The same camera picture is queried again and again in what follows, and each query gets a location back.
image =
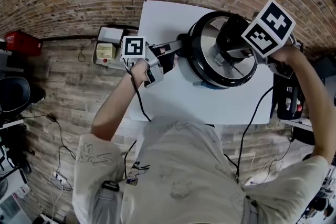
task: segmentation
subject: electrical outlet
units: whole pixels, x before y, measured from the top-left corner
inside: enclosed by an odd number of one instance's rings
[[[63,177],[63,175],[61,175],[60,173],[53,171],[53,177],[59,181],[61,183],[61,185],[65,185],[68,181],[65,177]]]

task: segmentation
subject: white t-shirt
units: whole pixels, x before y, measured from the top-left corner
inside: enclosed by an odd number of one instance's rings
[[[115,204],[101,191],[105,180],[123,189],[123,196],[112,199],[120,200],[121,223],[241,223],[246,195],[257,202],[266,223],[296,223],[329,168],[323,157],[313,157],[284,169],[273,182],[243,189],[213,127],[157,118],[143,135],[123,182],[119,148],[92,134],[81,137],[72,203],[82,224],[116,222],[106,208]]]

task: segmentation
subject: black and white marker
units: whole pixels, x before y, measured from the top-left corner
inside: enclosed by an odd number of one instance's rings
[[[125,36],[122,41],[121,59],[145,58],[146,38],[137,36]]]
[[[295,21],[274,0],[269,0],[241,35],[263,58],[281,48]]]

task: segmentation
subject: white table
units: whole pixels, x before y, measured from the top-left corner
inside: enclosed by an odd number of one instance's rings
[[[149,44],[174,41],[210,9],[161,1],[146,1],[140,20],[139,36]],[[254,76],[244,85],[212,90],[195,87],[175,67],[164,80],[153,87],[139,89],[146,114],[173,116],[204,124],[248,124],[260,97],[273,85],[273,73],[258,66]],[[272,92],[261,102],[253,123],[268,123]],[[133,120],[146,121],[137,96],[128,109]]]

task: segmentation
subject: wooden floor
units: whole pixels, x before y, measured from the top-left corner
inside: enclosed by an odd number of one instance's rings
[[[80,44],[88,42],[83,54],[85,62],[78,61]],[[31,105],[24,116],[53,114],[62,129],[64,143],[76,152],[79,137],[90,131],[90,124],[99,107],[116,87],[124,75],[123,65],[116,62],[114,69],[107,69],[93,65],[91,62],[93,43],[89,40],[65,40],[46,42],[40,57],[29,60],[30,73],[33,80],[46,90],[46,98]],[[45,117],[25,119],[27,125],[27,139],[35,156],[29,155],[32,167],[49,179],[52,171],[58,166],[58,148],[61,145],[60,130],[56,123]],[[123,119],[113,141],[122,150],[127,150],[134,142],[145,122],[135,122]],[[240,139],[245,126],[216,126],[221,136],[224,152],[234,162],[237,161]],[[278,119],[271,119],[268,125],[253,125],[245,137],[243,159],[241,164],[241,180],[245,182],[251,175],[262,169],[264,164],[275,155],[283,156],[289,146],[288,135],[290,128],[279,123]],[[312,151],[312,147],[300,142],[293,142],[289,153],[278,163],[277,168],[286,167],[301,160]],[[74,160],[64,148],[60,150],[60,173],[68,178],[73,185]],[[134,160],[133,153],[128,156],[128,167]],[[273,164],[272,178],[277,170]],[[255,182],[262,182],[268,173],[268,166],[255,176]],[[52,199],[49,182],[43,176],[33,171],[27,176],[31,192],[20,200],[22,208],[34,219],[44,212],[51,216]],[[61,190],[52,186],[54,202]],[[72,192],[63,191],[55,210],[55,216],[60,223],[66,217],[66,223],[77,223],[71,205]]]

